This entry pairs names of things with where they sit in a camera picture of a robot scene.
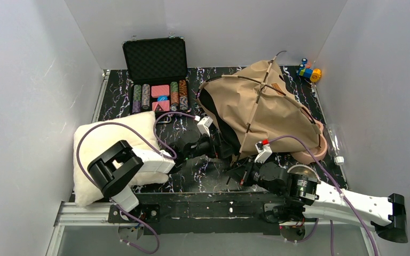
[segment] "gray floor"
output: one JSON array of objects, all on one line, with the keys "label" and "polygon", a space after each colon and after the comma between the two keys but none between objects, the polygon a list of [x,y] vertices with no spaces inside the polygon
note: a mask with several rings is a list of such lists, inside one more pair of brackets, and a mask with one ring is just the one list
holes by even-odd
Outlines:
[{"label": "gray floor", "polygon": [[[262,237],[261,234],[169,234],[161,235],[161,247],[155,255],[263,255],[263,256],[321,256],[330,255],[329,225],[319,225],[311,239],[297,245],[285,243],[281,236]],[[139,245],[152,250],[153,236],[142,236]],[[336,256],[368,255],[360,229],[351,225],[335,225]],[[146,255],[121,244],[117,227],[65,228],[59,255]]]}]

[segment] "marble surface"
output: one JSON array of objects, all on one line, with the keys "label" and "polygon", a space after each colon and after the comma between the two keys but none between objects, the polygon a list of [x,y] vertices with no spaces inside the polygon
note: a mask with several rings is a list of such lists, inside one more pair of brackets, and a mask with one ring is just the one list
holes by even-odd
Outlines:
[{"label": "marble surface", "polygon": [[[287,90],[295,95],[297,101],[311,111],[315,119],[325,123],[312,84],[307,79],[298,77],[296,75],[296,68],[296,66],[281,67]],[[233,74],[238,70],[241,70],[241,67],[190,68],[187,79],[189,81],[188,98],[192,112],[200,116],[205,115],[199,105],[194,102],[198,87],[204,80],[222,74]],[[131,86],[132,81],[128,77],[127,70],[111,70],[98,121],[124,117],[129,114]],[[179,136],[194,133],[194,130],[197,131],[197,128],[190,118],[174,117],[171,123],[159,125],[157,133],[162,140],[170,143]],[[273,158],[278,162],[279,166],[287,169],[298,164],[290,154],[286,153],[276,154]],[[334,164],[329,155],[321,163],[342,188],[348,188],[341,169]],[[263,188],[258,186],[241,187],[234,180],[231,180],[226,185],[228,177],[224,174],[224,170],[227,166],[228,162],[218,159],[207,159],[206,157],[189,159],[186,166],[180,172],[170,175],[167,183],[135,187],[134,190],[138,193],[264,191]],[[311,164],[310,166],[317,171],[323,181],[330,183],[316,164]]]}]

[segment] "fluffy cushion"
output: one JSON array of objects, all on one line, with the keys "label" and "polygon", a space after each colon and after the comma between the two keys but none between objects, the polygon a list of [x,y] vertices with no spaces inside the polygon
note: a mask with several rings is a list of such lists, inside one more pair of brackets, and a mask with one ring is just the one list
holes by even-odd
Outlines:
[{"label": "fluffy cushion", "polygon": [[[140,135],[142,135],[155,148],[159,149],[159,146],[156,143],[156,137],[152,130],[153,124],[155,123],[155,113],[152,111],[78,127],[74,135],[73,180],[75,182],[75,203],[80,207],[87,206],[94,201],[103,198],[103,195],[101,191],[87,179],[79,168],[76,159],[77,145],[88,130],[97,124],[106,122],[118,122],[128,125],[140,133]],[[105,125],[89,133],[81,144],[80,159],[84,168],[87,168],[92,160],[101,155],[119,140],[126,140],[134,148],[151,150],[145,142],[130,130],[118,125]],[[131,180],[130,186],[165,183],[167,179],[168,176],[163,173],[138,173]]]}]

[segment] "white cable connector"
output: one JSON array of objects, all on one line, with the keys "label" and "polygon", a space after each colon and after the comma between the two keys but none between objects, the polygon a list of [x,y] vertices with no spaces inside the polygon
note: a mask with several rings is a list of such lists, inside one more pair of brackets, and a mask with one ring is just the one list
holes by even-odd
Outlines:
[{"label": "white cable connector", "polygon": [[208,137],[210,137],[210,126],[212,123],[213,123],[213,119],[211,119],[211,117],[206,116],[202,118],[197,123],[197,128],[199,128],[200,134],[206,134]]},{"label": "white cable connector", "polygon": [[269,156],[273,153],[268,140],[260,141],[255,144],[258,155],[255,157],[256,163],[265,163]]}]

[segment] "white bottle cap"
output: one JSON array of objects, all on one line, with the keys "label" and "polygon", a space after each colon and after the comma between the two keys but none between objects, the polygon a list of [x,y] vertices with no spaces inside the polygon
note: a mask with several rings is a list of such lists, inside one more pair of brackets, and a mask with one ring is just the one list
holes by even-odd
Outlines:
[{"label": "white bottle cap", "polygon": [[336,156],[334,158],[334,162],[336,165],[342,165],[343,163],[345,163],[345,159],[343,158],[343,156]]}]

